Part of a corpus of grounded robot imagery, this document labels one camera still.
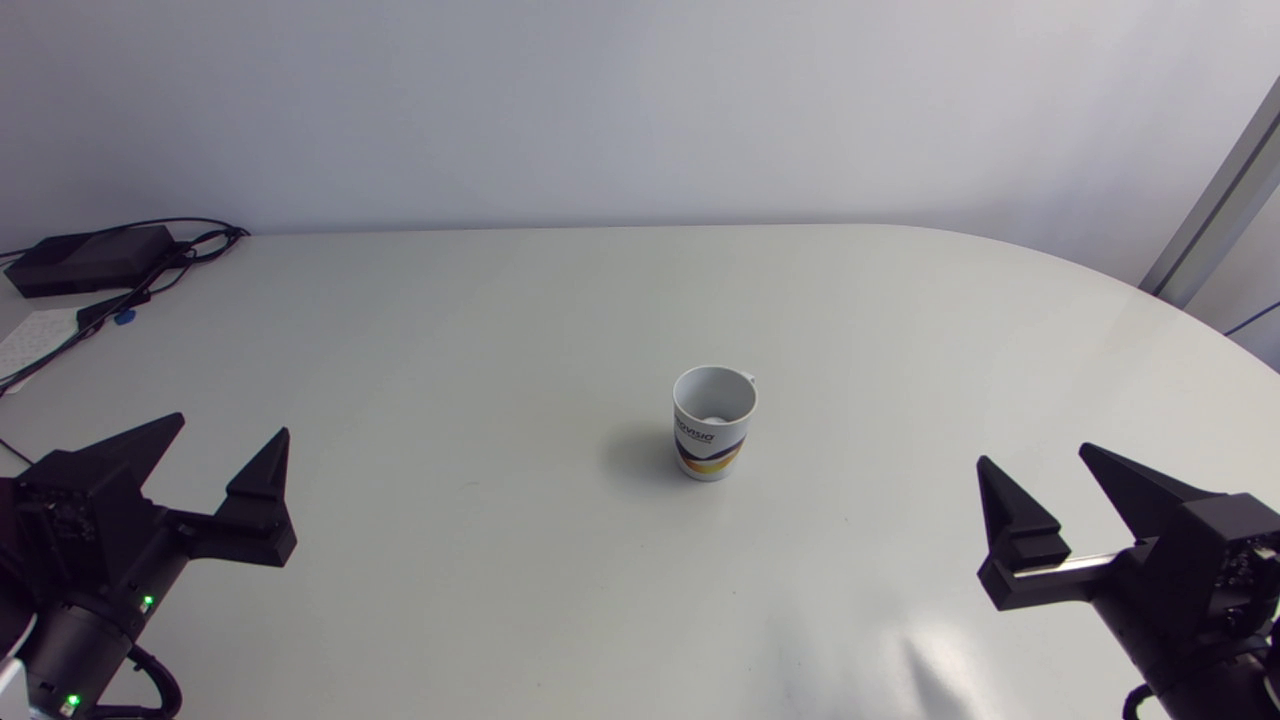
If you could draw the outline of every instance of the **power adapter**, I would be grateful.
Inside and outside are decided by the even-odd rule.
[[[4,272],[23,297],[133,288],[169,261],[169,228],[146,225],[46,237]]]

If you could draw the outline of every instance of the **black cable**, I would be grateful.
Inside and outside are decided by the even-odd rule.
[[[182,710],[182,688],[168,667],[138,646],[129,650],[133,671],[142,670],[160,692],[160,707],[141,705],[99,705],[90,711],[90,720],[173,720]]]
[[[74,347],[76,345],[78,345],[81,341],[87,340],[88,337],[91,337],[93,333],[96,333],[102,327],[102,323],[108,318],[110,318],[111,315],[115,315],[116,313],[120,313],[120,311],[123,311],[123,310],[125,310],[128,307],[132,307],[136,304],[134,301],[137,300],[137,297],[140,295],[150,292],[151,284],[154,282],[156,282],[156,279],[164,272],[170,270],[170,269],[175,269],[175,268],[182,268],[182,272],[178,273],[178,277],[175,277],[170,283],[168,283],[164,287],[161,287],[159,290],[160,292],[164,292],[164,291],[172,288],[173,286],[178,284],[178,281],[180,281],[182,277],[187,273],[187,270],[191,269],[191,265],[197,264],[197,263],[209,263],[209,261],[216,260],[223,254],[225,254],[228,250],[230,250],[242,237],[252,234],[247,229],[237,227],[237,225],[233,225],[230,223],[227,223],[227,222],[223,222],[223,220],[216,220],[216,219],[212,219],[212,218],[200,218],[200,217],[174,217],[174,218],[156,218],[156,219],[152,219],[152,220],[140,220],[137,223],[125,223],[123,225],[115,225],[115,227],[111,227],[111,228],[105,228],[105,229],[95,231],[95,232],[86,233],[86,234],[102,234],[102,233],[110,233],[110,232],[119,232],[119,231],[128,229],[128,228],[136,228],[136,227],[143,227],[143,225],[155,225],[155,224],[164,224],[164,223],[210,223],[210,224],[219,225],[220,229],[209,231],[209,232],[198,236],[196,240],[193,240],[191,242],[179,242],[179,243],[177,243],[178,252],[170,255],[163,263],[160,263],[157,265],[157,268],[150,275],[147,275],[142,282],[140,282],[127,295],[122,296],[119,299],[119,302],[116,302],[110,309],[108,309],[105,313],[102,313],[101,316],[93,319],[92,322],[86,323],[70,338],[68,338],[67,341],[64,341],[61,345],[59,345],[58,347],[55,347],[54,350],[51,350],[50,352],[47,352],[42,357],[32,361],[26,368],[22,368],[20,370],[18,370],[15,373],[10,373],[10,374],[0,378],[0,397],[3,397],[6,392],[9,392],[9,389],[13,388],[19,382],[29,378],[31,375],[33,375],[36,372],[38,372],[41,368],[44,368],[49,363],[52,363],[54,359],[56,359],[58,356],[60,356],[63,352],[67,352],[68,350],[70,350],[72,347]],[[216,249],[216,250],[214,250],[211,252],[206,252],[204,255],[198,255],[193,250],[197,245],[209,242],[209,241],[211,241],[211,240],[214,240],[214,238],[216,238],[219,236],[227,238],[225,242],[221,245],[221,247],[219,247],[219,249]],[[17,252],[26,252],[26,251],[24,250],[22,250],[22,251],[14,251],[14,254],[17,254]]]
[[[250,234],[248,231],[246,231],[244,228],[237,228],[236,225],[233,225],[233,224],[230,224],[228,222],[218,220],[218,219],[214,219],[214,218],[200,218],[200,217],[195,217],[195,215],[191,215],[191,217],[175,217],[175,218],[155,218],[152,220],[138,220],[136,223],[124,223],[123,225],[115,225],[115,227],[110,227],[110,228],[104,228],[104,229],[100,229],[100,231],[93,231],[93,232],[88,232],[88,233],[83,233],[83,234],[102,234],[102,233],[109,233],[109,232],[127,231],[129,228],[141,228],[141,227],[146,227],[146,225],[163,225],[163,224],[166,224],[166,223],[209,223],[211,225],[220,225],[220,227],[227,228],[229,231],[241,231],[243,234]],[[24,247],[22,250],[8,250],[5,252],[0,252],[0,258],[13,258],[14,255],[23,255],[26,252],[31,252],[35,249],[36,249],[36,246],[33,245],[31,247]]]
[[[1120,711],[1121,720],[1139,720],[1138,706],[1142,705],[1142,701],[1152,697],[1153,694],[1156,693],[1153,693],[1151,691],[1151,685],[1146,683],[1134,688],[1133,692],[1129,693],[1129,697],[1124,698],[1124,708]]]
[[[1267,313],[1275,310],[1276,307],[1280,307],[1280,302],[1274,302],[1271,305],[1267,305],[1265,309],[1260,310],[1258,313],[1254,313],[1253,316],[1249,318],[1248,320],[1244,320],[1239,325],[1235,325],[1234,328],[1226,331],[1222,334],[1225,334],[1226,337],[1231,337],[1231,334],[1234,334],[1234,333],[1236,333],[1239,331],[1243,331],[1244,328],[1247,328],[1249,325],[1249,323],[1252,323],[1253,320],[1257,320],[1258,318],[1261,318],[1262,315],[1266,315]]]
[[[161,263],[160,266],[157,266],[155,270],[152,270],[151,274],[147,275],[146,279],[143,279],[141,283],[138,283],[137,287],[134,287],[127,295],[120,296],[119,302],[116,302],[115,305],[113,305],[110,309],[108,309],[105,313],[102,313],[102,315],[99,316],[97,319],[95,319],[93,322],[87,323],[76,334],[73,334],[72,337],[69,337],[65,341],[63,341],[61,345],[59,345],[58,347],[55,347],[54,350],[51,350],[49,354],[44,355],[38,360],[32,361],[26,368],[18,370],[15,373],[10,373],[10,374],[5,375],[4,378],[0,378],[0,397],[3,397],[4,393],[9,392],[9,388],[12,388],[13,386],[15,386],[19,382],[29,378],[31,375],[36,374],[37,370],[40,370],[45,365],[52,363],[54,359],[56,359],[63,352],[67,352],[68,350],[70,350],[72,347],[74,347],[77,343],[79,343],[82,340],[86,340],[90,336],[92,336],[93,333],[96,333],[97,329],[102,325],[104,320],[106,320],[111,315],[114,315],[116,313],[120,313],[122,310],[124,310],[125,307],[128,307],[129,304],[133,301],[133,299],[136,299],[138,295],[141,295],[142,292],[145,292],[147,290],[147,287],[151,283],[154,283],[157,277],[160,277],[161,273],[164,273],[165,270],[169,269],[169,264],[173,263],[174,259],[177,259],[177,255],[172,256],[168,260],[165,260],[164,263]]]
[[[4,438],[0,438],[0,446],[4,446],[5,450],[8,450],[9,452],[17,455],[18,459],[22,460],[23,462],[26,462],[27,465],[35,465],[35,462],[31,460],[31,457],[27,457],[26,455],[23,455],[22,451],[19,451],[17,447],[14,447],[14,446],[9,445],[8,442],[5,442]]]
[[[151,290],[151,295],[152,296],[160,295],[161,292],[164,292],[164,291],[172,288],[173,286],[178,284],[178,282],[182,281],[182,278],[196,265],[196,263],[193,261],[193,258],[195,258],[195,255],[187,255],[187,263],[183,264],[182,270],[179,270],[178,274],[172,281],[169,281],[166,284]]]

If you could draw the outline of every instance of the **paper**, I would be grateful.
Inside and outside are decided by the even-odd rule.
[[[0,341],[0,382],[40,360],[70,340],[79,331],[76,313],[79,307],[36,310],[22,322],[9,337]],[[18,392],[27,378],[6,392]]]

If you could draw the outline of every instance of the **white table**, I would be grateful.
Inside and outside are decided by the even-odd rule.
[[[704,363],[760,388],[713,484],[669,448]],[[289,565],[193,562],[141,638],[184,717],[1023,720],[1140,680],[1085,605],[992,609],[978,455],[1115,551],[1080,442],[1276,505],[1277,409],[1199,322],[989,240],[488,231],[251,238],[0,400],[0,437],[180,410],[146,491],[212,511],[292,429]]]

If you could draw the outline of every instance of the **white mug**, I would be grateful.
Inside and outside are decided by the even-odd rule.
[[[755,378],[719,365],[685,372],[671,391],[676,404],[676,462],[695,480],[733,470],[755,411]]]

